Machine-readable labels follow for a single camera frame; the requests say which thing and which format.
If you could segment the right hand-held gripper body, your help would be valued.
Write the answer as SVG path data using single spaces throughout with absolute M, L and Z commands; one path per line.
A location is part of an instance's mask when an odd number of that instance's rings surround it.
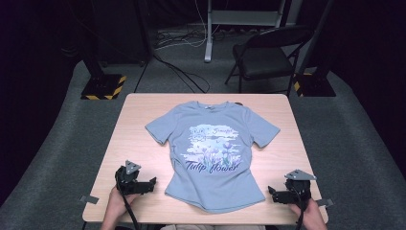
M 306 208 L 311 199 L 310 181 L 316 180 L 315 175 L 302 170 L 294 170 L 285 176 L 285 187 L 288 191 L 288 203 L 296 204 L 299 208 Z

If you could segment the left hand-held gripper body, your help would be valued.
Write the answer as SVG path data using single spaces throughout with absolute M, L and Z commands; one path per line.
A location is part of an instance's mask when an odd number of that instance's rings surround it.
M 116 188 L 123 195 L 133 195 L 141 192 L 141 187 L 137 180 L 140 169 L 140 165 L 126 160 L 125 164 L 120 166 L 115 172 Z

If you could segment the blue printed t-shirt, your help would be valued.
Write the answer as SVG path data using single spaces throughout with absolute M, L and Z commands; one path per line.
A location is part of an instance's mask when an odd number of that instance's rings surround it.
M 266 147 L 280 129 L 237 103 L 182 103 L 146 125 L 169 144 L 174 170 L 167 196 L 206 212 L 234 212 L 263 202 L 250 166 L 252 146 Z

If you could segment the person's left hand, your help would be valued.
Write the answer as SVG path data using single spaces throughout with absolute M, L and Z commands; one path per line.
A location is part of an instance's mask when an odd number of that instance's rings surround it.
M 116 187 L 113 187 L 109 194 L 109 199 L 102 222 L 115 221 L 118 224 L 119 220 L 125 214 L 125 212 L 126 208 L 124 204 L 124 199 L 120 194 L 120 192 L 118 191 L 118 189 Z

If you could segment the person's right hand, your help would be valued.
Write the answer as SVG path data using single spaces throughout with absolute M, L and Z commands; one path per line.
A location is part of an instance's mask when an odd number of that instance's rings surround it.
M 327 226 L 324 222 L 317 202 L 311 198 L 308 201 L 307 208 L 305 209 L 303 214 L 303 226 L 316 226 L 316 225 Z

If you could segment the black stand with striped base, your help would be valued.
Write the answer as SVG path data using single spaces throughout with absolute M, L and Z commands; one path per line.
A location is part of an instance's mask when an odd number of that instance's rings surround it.
M 123 89 L 126 76 L 122 74 L 105 74 L 91 51 L 87 39 L 78 35 L 80 54 L 90 74 L 90 79 L 81 92 L 83 100 L 114 100 Z
M 299 97 L 335 97 L 336 94 L 327 80 L 329 72 L 329 65 L 332 62 L 330 50 L 321 54 L 320 60 L 313 66 L 310 65 L 311 61 L 315 61 L 316 48 L 322 41 L 321 34 L 323 28 L 327 23 L 327 18 L 334 4 L 334 0 L 323 0 L 325 6 L 323 13 L 318 19 L 317 25 L 312 26 L 311 29 L 314 35 L 310 39 L 309 45 L 306 49 L 304 59 L 298 73 L 295 76 L 295 90 Z

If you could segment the black folding chair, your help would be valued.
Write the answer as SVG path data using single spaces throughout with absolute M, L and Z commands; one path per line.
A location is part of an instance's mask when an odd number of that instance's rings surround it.
M 287 26 L 254 34 L 246 42 L 234 45 L 235 64 L 225 84 L 238 76 L 241 93 L 242 81 L 289 77 L 287 88 L 276 90 L 289 97 L 300 51 L 313 35 L 314 31 L 307 26 Z

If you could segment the black cabinet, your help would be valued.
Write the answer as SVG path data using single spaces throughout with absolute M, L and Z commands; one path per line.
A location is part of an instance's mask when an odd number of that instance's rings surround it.
M 149 62 L 147 0 L 93 0 L 98 59 L 106 64 Z

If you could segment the white metal stand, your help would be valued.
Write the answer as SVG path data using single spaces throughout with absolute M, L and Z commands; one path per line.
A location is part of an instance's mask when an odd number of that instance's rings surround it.
M 292 0 L 281 0 L 276 11 L 230 11 L 214 10 L 212 1 L 207 0 L 206 50 L 204 56 L 206 63 L 212 60 L 213 25 L 284 27 L 292 2 Z

